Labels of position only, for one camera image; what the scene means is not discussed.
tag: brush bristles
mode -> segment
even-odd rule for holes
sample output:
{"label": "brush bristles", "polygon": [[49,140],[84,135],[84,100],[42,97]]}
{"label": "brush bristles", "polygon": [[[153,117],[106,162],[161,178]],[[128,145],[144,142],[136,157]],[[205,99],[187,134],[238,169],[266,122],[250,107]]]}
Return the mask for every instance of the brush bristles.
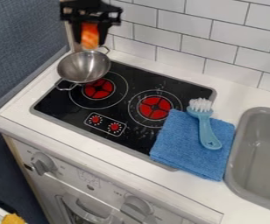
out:
{"label": "brush bristles", "polygon": [[195,100],[191,100],[189,102],[189,106],[191,109],[193,109],[196,112],[209,112],[212,107],[212,101],[198,98]]}

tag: orange object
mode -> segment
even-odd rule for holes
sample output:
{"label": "orange object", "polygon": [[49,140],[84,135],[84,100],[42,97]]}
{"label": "orange object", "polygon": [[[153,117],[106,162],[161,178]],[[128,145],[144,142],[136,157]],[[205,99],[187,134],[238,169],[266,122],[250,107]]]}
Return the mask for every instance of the orange object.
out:
{"label": "orange object", "polygon": [[96,49],[100,41],[97,24],[82,23],[82,47],[84,49]]}
{"label": "orange object", "polygon": [[2,224],[25,224],[25,221],[18,217],[15,213],[7,214],[3,220]]}

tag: tile backsplash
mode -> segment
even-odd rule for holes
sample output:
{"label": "tile backsplash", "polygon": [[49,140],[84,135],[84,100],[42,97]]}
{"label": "tile backsplash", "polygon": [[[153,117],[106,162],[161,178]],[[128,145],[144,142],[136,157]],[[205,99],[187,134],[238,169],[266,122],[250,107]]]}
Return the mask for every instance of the tile backsplash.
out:
{"label": "tile backsplash", "polygon": [[270,0],[105,0],[115,50],[270,91]]}

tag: oven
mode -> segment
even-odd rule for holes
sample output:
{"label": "oven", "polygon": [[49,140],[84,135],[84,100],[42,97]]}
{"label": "oven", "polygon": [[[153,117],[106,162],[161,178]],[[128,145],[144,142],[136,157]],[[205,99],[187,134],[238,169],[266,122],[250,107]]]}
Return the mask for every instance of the oven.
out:
{"label": "oven", "polygon": [[53,224],[194,224],[86,170],[14,143]]}

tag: floor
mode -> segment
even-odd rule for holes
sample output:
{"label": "floor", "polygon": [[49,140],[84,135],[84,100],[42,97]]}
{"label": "floor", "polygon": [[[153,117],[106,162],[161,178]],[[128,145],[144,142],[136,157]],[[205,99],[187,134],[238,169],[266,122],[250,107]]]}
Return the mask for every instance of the floor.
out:
{"label": "floor", "polygon": [[1,137],[0,200],[17,210],[28,224],[48,224],[22,172]]}

